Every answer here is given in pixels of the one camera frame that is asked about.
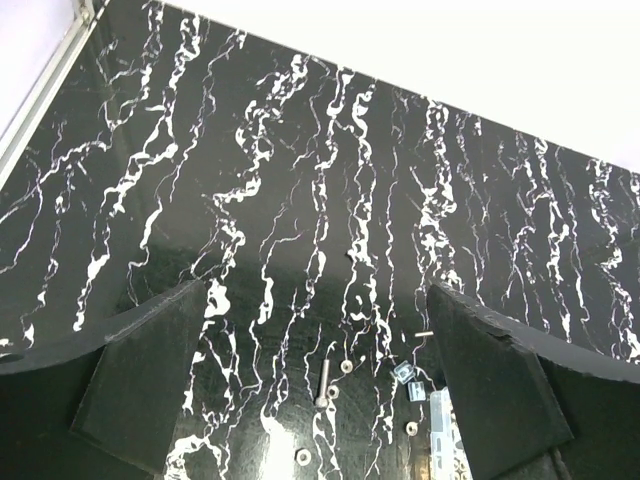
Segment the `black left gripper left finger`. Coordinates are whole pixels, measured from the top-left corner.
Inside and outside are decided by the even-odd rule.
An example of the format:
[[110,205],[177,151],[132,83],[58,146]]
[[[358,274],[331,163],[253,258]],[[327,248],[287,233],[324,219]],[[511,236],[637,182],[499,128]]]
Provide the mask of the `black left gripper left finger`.
[[4,475],[160,475],[204,323],[193,280],[60,341],[1,354]]

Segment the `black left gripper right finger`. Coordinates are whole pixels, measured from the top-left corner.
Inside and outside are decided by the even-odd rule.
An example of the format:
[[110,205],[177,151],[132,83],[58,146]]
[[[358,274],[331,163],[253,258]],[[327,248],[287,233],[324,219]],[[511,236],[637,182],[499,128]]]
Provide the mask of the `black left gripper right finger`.
[[473,477],[638,477],[638,366],[446,285],[427,311]]

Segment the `long silver screw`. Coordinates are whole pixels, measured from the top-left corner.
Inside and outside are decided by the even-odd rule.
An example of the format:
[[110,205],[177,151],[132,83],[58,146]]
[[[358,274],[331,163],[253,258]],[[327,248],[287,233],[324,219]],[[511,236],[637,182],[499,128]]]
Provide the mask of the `long silver screw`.
[[324,409],[328,406],[328,386],[329,386],[330,360],[325,358],[322,362],[319,378],[319,386],[314,405],[318,409]]

